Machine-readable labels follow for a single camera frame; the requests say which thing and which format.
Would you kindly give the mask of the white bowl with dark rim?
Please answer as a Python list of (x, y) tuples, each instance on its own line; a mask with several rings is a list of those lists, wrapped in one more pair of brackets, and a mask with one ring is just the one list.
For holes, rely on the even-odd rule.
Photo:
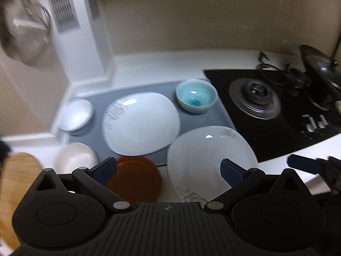
[(69, 135), (82, 135), (89, 129), (94, 112), (94, 107), (88, 100), (72, 99), (61, 111), (58, 128)]

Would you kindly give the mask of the brown round plate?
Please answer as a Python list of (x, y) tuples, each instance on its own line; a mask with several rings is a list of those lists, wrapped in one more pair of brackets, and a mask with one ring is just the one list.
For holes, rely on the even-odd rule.
[(149, 159), (122, 156), (117, 159), (117, 172), (106, 188), (136, 207), (139, 202), (157, 201), (162, 177)]

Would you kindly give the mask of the dark wok lid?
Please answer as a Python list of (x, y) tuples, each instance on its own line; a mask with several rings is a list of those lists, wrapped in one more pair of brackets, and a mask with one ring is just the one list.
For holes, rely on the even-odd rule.
[(306, 72), (340, 96), (340, 63), (309, 45), (300, 45), (299, 49)]

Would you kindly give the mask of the grey dish mat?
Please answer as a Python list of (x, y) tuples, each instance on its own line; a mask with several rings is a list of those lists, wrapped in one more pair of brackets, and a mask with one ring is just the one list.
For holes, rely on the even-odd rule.
[(234, 128), (223, 103), (202, 114), (191, 114), (177, 102), (178, 83), (154, 84), (87, 96), (94, 107), (90, 126), (69, 141), (92, 148), (98, 159), (146, 156), (155, 164), (166, 162), (168, 146), (190, 130), (224, 126)]

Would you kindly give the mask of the white square plate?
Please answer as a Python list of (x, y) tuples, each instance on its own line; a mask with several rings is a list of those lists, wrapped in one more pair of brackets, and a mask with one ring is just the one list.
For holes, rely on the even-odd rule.
[(102, 133), (111, 151), (144, 156), (169, 146), (180, 133), (175, 105), (160, 93), (136, 93), (112, 102), (102, 120)]

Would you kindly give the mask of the light blue ceramic bowl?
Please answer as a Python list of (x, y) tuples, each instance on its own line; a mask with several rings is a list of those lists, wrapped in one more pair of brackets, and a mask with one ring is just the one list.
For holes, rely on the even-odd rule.
[(177, 85), (175, 95), (179, 105), (193, 114), (207, 112), (218, 100), (217, 90), (200, 79), (182, 81)]

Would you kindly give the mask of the white plate with floral print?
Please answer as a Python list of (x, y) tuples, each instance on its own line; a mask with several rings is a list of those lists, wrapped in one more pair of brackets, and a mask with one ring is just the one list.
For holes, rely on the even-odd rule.
[(179, 136), (168, 148), (166, 164), (180, 200), (204, 206), (229, 190), (220, 174), (225, 158), (244, 169), (258, 166), (248, 142), (230, 127), (202, 127)]

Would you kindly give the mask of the wooden cutting board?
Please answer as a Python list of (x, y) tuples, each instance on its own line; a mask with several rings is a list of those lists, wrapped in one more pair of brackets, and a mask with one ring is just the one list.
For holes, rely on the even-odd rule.
[(14, 211), (41, 170), (39, 161), (28, 153), (5, 159), (1, 171), (1, 239), (12, 250), (20, 246), (12, 226)]

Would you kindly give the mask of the cream white bowl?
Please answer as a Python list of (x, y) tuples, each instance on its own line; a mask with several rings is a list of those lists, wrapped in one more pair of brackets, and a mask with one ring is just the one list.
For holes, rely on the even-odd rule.
[(56, 173), (72, 173), (79, 167), (92, 168), (98, 163), (95, 151), (82, 143), (71, 143), (61, 148), (54, 157)]

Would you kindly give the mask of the metal mesh strainer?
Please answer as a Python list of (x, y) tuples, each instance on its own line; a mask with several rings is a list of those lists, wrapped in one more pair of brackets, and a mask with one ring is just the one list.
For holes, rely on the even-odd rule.
[(5, 0), (1, 0), (1, 48), (5, 54), (15, 53), (23, 63), (32, 65), (51, 43), (51, 15), (39, 2), (20, 3), (12, 24), (7, 25)]

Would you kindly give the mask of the black gas stove top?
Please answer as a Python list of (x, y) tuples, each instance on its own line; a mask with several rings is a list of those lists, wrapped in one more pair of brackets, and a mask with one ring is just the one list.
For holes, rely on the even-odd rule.
[(316, 107), (285, 76), (275, 75), (275, 82), (271, 82), (255, 69), (204, 73), (258, 162), (291, 154), (340, 134), (340, 114)]

